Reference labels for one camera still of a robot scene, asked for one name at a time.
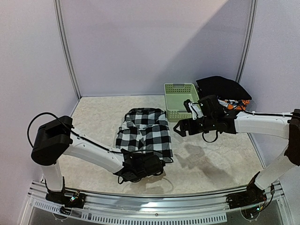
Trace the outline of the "black white patterned garment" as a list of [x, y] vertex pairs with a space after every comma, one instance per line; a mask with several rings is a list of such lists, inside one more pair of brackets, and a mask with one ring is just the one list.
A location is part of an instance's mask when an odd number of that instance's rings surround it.
[[116, 148], [137, 153], [154, 153], [166, 163], [173, 162], [171, 135], [166, 111], [133, 108], [124, 116], [116, 136]]

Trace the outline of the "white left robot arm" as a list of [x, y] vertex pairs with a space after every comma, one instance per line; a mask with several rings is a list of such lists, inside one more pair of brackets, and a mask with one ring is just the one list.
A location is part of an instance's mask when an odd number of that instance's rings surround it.
[[100, 166], [121, 177], [123, 181], [138, 182], [151, 175], [151, 153], [116, 149], [89, 139], [76, 129], [69, 116], [57, 117], [41, 125], [35, 140], [28, 140], [31, 159], [41, 166], [47, 188], [59, 203], [66, 203], [70, 194], [64, 189], [59, 158], [62, 155], [79, 158]]

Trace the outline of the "black t-shirt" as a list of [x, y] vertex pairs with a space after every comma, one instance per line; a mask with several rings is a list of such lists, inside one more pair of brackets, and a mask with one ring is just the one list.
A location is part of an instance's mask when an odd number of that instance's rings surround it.
[[251, 100], [248, 92], [234, 80], [211, 76], [196, 80], [200, 98], [215, 95], [220, 100]]

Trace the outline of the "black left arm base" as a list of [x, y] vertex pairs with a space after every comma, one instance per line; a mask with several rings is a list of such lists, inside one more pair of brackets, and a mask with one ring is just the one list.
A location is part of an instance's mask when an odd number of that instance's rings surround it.
[[45, 182], [45, 186], [47, 188], [47, 194], [45, 199], [59, 203], [64, 205], [65, 208], [79, 208], [83, 209], [87, 195], [80, 192], [79, 190], [73, 191], [66, 191], [65, 189], [65, 179], [62, 177], [62, 190], [61, 191], [52, 191], [48, 188], [47, 183]]

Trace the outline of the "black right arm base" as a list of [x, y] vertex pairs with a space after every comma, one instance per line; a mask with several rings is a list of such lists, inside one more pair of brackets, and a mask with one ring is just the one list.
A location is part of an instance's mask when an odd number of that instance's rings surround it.
[[273, 196], [275, 193], [274, 185], [271, 184], [271, 199], [267, 202], [267, 196], [264, 189], [260, 189], [255, 184], [255, 179], [257, 178], [258, 172], [248, 183], [246, 190], [242, 192], [237, 192], [233, 194], [229, 194], [226, 196], [226, 203], [229, 205], [230, 209], [235, 209], [239, 207], [249, 206], [252, 204], [263, 202], [263, 205], [260, 206], [256, 211], [260, 212], [268, 207], [273, 200]]

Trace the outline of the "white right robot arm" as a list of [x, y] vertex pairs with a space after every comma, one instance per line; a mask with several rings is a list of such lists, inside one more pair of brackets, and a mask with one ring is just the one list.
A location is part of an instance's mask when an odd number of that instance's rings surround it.
[[215, 131], [218, 134], [249, 134], [258, 145], [259, 153], [265, 157], [271, 155], [271, 149], [278, 153], [269, 158], [266, 167], [258, 172], [248, 184], [242, 200], [253, 204], [260, 198], [261, 192], [289, 170], [300, 165], [300, 111], [291, 113], [258, 113], [228, 111], [221, 114], [204, 115], [195, 119], [177, 122], [174, 132], [182, 137], [186, 135], [206, 134]]

